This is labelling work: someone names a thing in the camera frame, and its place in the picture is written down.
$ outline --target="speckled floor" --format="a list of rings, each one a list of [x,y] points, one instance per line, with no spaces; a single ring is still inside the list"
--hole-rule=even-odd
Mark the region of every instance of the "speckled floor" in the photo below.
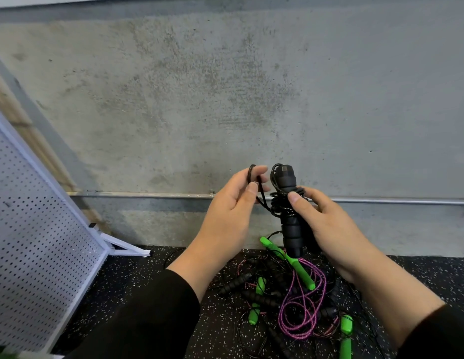
[[[173,253],[176,247],[152,247],[152,249],[155,251],[153,257],[109,257],[107,259],[58,340],[53,353],[64,355],[76,348],[95,326],[108,320],[117,307],[133,296],[137,288],[148,283],[162,271],[164,260],[168,256],[172,260],[180,254],[180,252]],[[223,272],[217,275],[211,286],[222,283],[223,277],[227,279],[232,276],[242,254],[232,260]],[[464,259],[401,256],[392,256],[391,259],[433,289],[446,302],[464,312]],[[355,313],[354,358],[381,358],[377,345],[370,335],[370,329],[367,329],[365,315],[357,299],[351,295],[351,291],[346,286],[342,287],[339,303],[345,310]],[[240,349],[236,338],[235,328],[242,311],[234,306],[243,307],[239,296],[221,298],[212,290],[206,294],[202,302],[200,320],[190,340],[186,358],[248,358]],[[258,327],[248,325],[245,321],[244,318],[244,325],[241,326],[243,341],[251,351],[254,351],[259,347],[263,333]],[[395,353],[390,349],[382,328],[374,317],[371,321],[380,333],[379,342],[384,356],[392,358]],[[339,343],[337,341],[290,341],[288,344],[297,359],[338,357]],[[278,357],[268,345],[265,346],[263,355]]]

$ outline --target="purple rope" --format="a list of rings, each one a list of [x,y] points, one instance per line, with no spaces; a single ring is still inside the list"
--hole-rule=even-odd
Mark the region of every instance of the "purple rope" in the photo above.
[[[327,285],[327,279],[325,274],[314,264],[308,262],[305,259],[299,259],[301,265],[311,269],[310,277],[315,282],[315,289],[313,291],[304,293],[302,283],[298,278],[295,271],[293,271],[292,283],[290,284],[289,291],[285,296],[280,311],[278,313],[278,325],[282,332],[288,337],[295,340],[304,340],[312,335],[315,326],[317,325],[317,312],[325,297],[325,288]],[[292,287],[297,280],[301,294],[292,295]],[[313,300],[310,296],[314,293],[318,293],[319,298]],[[286,314],[287,308],[297,307],[303,311],[303,321],[294,325],[290,322]]]

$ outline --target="perforated metal panel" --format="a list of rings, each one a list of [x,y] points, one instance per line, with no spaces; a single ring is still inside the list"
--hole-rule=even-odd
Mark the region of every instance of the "perforated metal panel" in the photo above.
[[[4,123],[0,116],[0,345],[38,351],[105,250]]]

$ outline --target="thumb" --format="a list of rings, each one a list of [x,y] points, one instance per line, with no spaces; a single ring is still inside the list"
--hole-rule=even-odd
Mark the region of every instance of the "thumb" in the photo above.
[[[288,195],[289,202],[292,208],[302,216],[303,219],[313,228],[316,219],[319,218],[321,213],[317,211],[306,199],[303,199],[299,194],[294,191]]]
[[[250,216],[252,213],[253,205],[255,204],[255,200],[257,199],[258,190],[259,186],[254,182],[251,182],[249,185],[247,185],[234,209],[243,212],[243,214],[246,214],[247,216]]]

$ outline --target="person's left hand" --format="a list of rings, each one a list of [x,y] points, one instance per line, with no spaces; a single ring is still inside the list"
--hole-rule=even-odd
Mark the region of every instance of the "person's left hand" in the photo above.
[[[258,185],[254,181],[257,181],[258,175],[262,183],[268,181],[266,171],[265,165],[255,166],[252,170],[252,182],[248,185],[249,169],[234,174],[215,195],[191,245],[207,247],[223,264],[239,253],[249,231],[250,214],[256,203]],[[267,186],[263,188],[264,191],[270,190]]]

